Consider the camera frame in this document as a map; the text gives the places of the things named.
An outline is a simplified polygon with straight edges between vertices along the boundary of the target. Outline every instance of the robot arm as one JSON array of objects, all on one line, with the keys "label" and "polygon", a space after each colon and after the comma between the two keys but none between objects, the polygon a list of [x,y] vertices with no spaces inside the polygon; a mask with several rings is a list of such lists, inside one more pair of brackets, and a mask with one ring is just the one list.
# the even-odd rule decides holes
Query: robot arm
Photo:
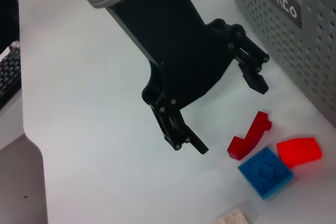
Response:
[{"label": "robot arm", "polygon": [[258,73],[269,56],[241,25],[222,19],[205,24],[190,0],[88,1],[106,8],[148,58],[151,77],[142,98],[175,150],[191,143],[202,154],[208,151],[180,110],[216,84],[233,59],[252,89],[262,94],[268,90]]}]

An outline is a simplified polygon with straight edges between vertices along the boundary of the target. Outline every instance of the beige lego brick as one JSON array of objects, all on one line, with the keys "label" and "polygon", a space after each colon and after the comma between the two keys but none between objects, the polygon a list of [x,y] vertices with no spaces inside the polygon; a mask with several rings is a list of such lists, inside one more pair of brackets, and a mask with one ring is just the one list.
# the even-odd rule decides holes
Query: beige lego brick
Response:
[{"label": "beige lego brick", "polygon": [[239,208],[227,213],[225,216],[216,220],[215,224],[248,224]]}]

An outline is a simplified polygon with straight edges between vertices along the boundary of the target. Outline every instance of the white table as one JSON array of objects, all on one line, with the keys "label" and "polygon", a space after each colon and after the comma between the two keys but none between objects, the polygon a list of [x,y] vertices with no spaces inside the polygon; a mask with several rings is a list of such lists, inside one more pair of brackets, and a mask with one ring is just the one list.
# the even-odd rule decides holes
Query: white table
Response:
[{"label": "white table", "polygon": [[[192,1],[206,22],[240,23],[260,45],[233,0]],[[182,111],[209,152],[176,152],[141,99],[149,63],[106,10],[86,0],[19,0],[19,9],[24,129],[44,158],[49,224],[204,224],[237,205],[251,223],[334,223],[336,130],[273,60],[265,95],[232,63]],[[248,157],[293,136],[314,135],[323,150],[268,201],[226,152],[258,110],[273,127]]]}]

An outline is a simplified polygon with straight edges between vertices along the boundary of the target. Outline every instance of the toy brick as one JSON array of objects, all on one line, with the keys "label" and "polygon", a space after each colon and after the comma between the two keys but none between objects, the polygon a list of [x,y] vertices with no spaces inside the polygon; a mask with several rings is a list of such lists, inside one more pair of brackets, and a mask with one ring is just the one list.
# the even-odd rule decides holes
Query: toy brick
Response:
[{"label": "toy brick", "polygon": [[277,144],[280,160],[293,167],[320,159],[322,152],[315,138],[294,138]]},{"label": "toy brick", "polygon": [[259,111],[246,134],[245,139],[234,137],[227,152],[231,158],[241,160],[249,154],[258,144],[265,131],[269,131],[272,123],[268,120],[268,114]]},{"label": "toy brick", "polygon": [[241,164],[238,169],[262,199],[266,199],[293,178],[293,173],[268,147]]},{"label": "toy brick", "polygon": [[235,208],[229,213],[227,213],[224,217],[216,220],[215,224],[248,224],[244,215],[239,210],[239,208]]}]

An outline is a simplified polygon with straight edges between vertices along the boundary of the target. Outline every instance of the keyboard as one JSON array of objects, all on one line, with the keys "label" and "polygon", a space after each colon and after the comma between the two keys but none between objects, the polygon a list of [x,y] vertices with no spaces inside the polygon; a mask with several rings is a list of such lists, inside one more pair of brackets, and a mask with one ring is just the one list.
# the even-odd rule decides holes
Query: keyboard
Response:
[{"label": "keyboard", "polygon": [[14,48],[0,62],[0,109],[21,89],[20,49]]}]

